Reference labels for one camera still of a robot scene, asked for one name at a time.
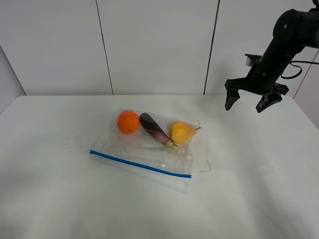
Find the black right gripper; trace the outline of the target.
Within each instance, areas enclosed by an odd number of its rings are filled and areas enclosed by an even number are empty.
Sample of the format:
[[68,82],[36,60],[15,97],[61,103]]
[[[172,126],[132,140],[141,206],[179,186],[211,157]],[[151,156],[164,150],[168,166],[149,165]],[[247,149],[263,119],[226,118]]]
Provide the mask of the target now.
[[276,83],[283,70],[281,65],[257,63],[251,67],[246,77],[227,80],[225,83],[227,90],[225,109],[229,111],[234,103],[240,99],[238,90],[262,96],[256,105],[258,113],[279,103],[282,100],[282,94],[286,95],[289,91],[286,85]]

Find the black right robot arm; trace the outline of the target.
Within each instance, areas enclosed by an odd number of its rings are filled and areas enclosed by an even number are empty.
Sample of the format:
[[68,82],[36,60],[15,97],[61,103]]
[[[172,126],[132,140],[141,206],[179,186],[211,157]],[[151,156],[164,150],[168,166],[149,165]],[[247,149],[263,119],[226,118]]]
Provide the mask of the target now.
[[225,83],[226,110],[240,98],[239,91],[247,91],[262,98],[256,105],[258,113],[279,103],[289,88],[277,83],[293,58],[305,47],[319,47],[319,9],[308,12],[295,9],[284,12],[273,29],[273,39],[262,56],[248,54],[246,64],[251,69],[247,76],[229,79]]

